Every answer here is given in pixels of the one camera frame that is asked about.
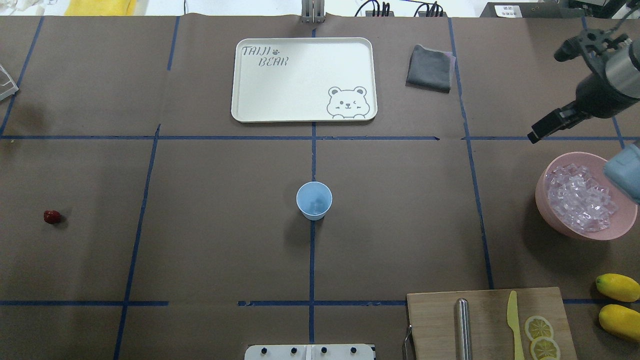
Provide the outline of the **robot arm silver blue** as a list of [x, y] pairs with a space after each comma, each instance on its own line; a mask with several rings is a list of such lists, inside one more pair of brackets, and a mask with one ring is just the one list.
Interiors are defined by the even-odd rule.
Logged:
[[[557, 61], [583, 55], [591, 73], [576, 87], [575, 99], [556, 108], [531, 126], [527, 137], [535, 144], [560, 130], [573, 128], [592, 117], [613, 118], [639, 102], [639, 51], [629, 44], [611, 55], [596, 53], [589, 38], [567, 39], [554, 54]], [[635, 140], [606, 162], [603, 172], [634, 203], [640, 200], [639, 141]]]

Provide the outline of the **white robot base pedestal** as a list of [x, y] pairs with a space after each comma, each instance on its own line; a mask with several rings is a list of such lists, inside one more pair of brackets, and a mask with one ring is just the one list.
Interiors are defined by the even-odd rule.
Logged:
[[245, 360], [375, 360], [374, 345], [337, 344], [255, 344], [249, 346]]

